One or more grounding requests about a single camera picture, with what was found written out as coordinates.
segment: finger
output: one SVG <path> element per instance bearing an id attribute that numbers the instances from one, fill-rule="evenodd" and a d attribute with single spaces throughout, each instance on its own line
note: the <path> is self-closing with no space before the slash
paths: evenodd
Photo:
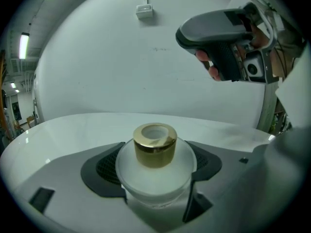
<path id="1" fill-rule="evenodd" d="M 240 46 L 240 45 L 236 45 L 236 46 L 237 46 L 237 49 L 238 49 L 238 52 L 240 54 L 241 59 L 244 60 L 245 59 L 245 54 L 246 54 L 245 49 L 242 46 Z"/>
<path id="2" fill-rule="evenodd" d="M 220 76 L 219 75 L 217 75 L 216 77 L 214 77 L 213 78 L 214 80 L 216 80 L 216 81 L 221 81 L 221 79 L 220 79 Z"/>
<path id="3" fill-rule="evenodd" d="M 199 61 L 210 61 L 208 55 L 202 50 L 198 50 L 195 53 L 195 56 L 198 58 Z"/>
<path id="4" fill-rule="evenodd" d="M 213 66 L 211 66 L 211 67 L 208 69 L 208 73 L 210 74 L 210 76 L 211 76 L 212 78 L 215 78 L 215 77 L 219 76 L 219 72 L 218 72 L 217 68 L 215 68 L 215 67 L 213 67 Z"/>

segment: black vent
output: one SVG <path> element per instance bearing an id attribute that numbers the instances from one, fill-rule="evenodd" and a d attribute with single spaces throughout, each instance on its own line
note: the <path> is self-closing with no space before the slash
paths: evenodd
<path id="1" fill-rule="evenodd" d="M 121 185 L 116 173 L 116 158 L 120 150 L 111 153 L 101 159 L 96 165 L 96 172 L 99 176 L 108 182 L 116 185 Z M 207 157 L 194 150 L 197 162 L 197 170 L 205 167 L 208 164 Z"/>
<path id="2" fill-rule="evenodd" d="M 207 157 L 205 155 L 200 154 L 198 151 L 193 150 L 195 157 L 196 157 L 196 165 L 197 170 L 205 167 L 208 163 Z"/>
<path id="3" fill-rule="evenodd" d="M 96 172 L 103 179 L 113 184 L 121 185 L 116 173 L 116 158 L 120 150 L 114 151 L 110 155 L 101 159 L 96 165 Z"/>

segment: ceiling light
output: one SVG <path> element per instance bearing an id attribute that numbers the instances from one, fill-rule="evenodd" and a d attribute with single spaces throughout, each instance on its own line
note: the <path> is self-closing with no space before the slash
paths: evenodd
<path id="1" fill-rule="evenodd" d="M 275 136 L 274 135 L 271 135 L 271 136 L 269 136 L 269 141 L 271 141 L 273 138 L 275 138 Z"/>
<path id="2" fill-rule="evenodd" d="M 19 44 L 19 58 L 26 59 L 26 50 L 28 44 L 29 34 L 22 33 L 20 36 L 20 44 Z"/>

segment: wall outlet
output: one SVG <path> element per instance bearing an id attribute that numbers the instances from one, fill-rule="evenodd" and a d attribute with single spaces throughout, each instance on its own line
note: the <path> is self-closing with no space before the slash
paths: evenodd
<path id="1" fill-rule="evenodd" d="M 152 4 L 136 6 L 136 16 L 138 19 L 153 17 Z"/>

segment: white wall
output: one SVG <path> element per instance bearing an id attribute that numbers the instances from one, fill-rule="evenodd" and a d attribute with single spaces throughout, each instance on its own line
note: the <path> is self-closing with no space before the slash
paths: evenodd
<path id="1" fill-rule="evenodd" d="M 16 102 L 18 102 L 17 94 L 11 96 L 11 103 L 16 103 Z"/>
<path id="2" fill-rule="evenodd" d="M 18 105 L 19 105 L 19 111 L 21 115 L 21 121 L 20 124 L 26 123 L 27 118 L 32 116 L 33 114 L 33 99 L 31 93 L 27 92 L 20 92 L 17 95 L 18 97 Z"/>
<path id="3" fill-rule="evenodd" d="M 155 16 L 139 21 L 142 0 L 87 0 L 46 45 L 36 70 L 41 121 L 89 112 L 140 112 L 256 127 L 264 88 L 215 82 L 175 32 L 194 15 L 230 0 L 150 0 Z"/>

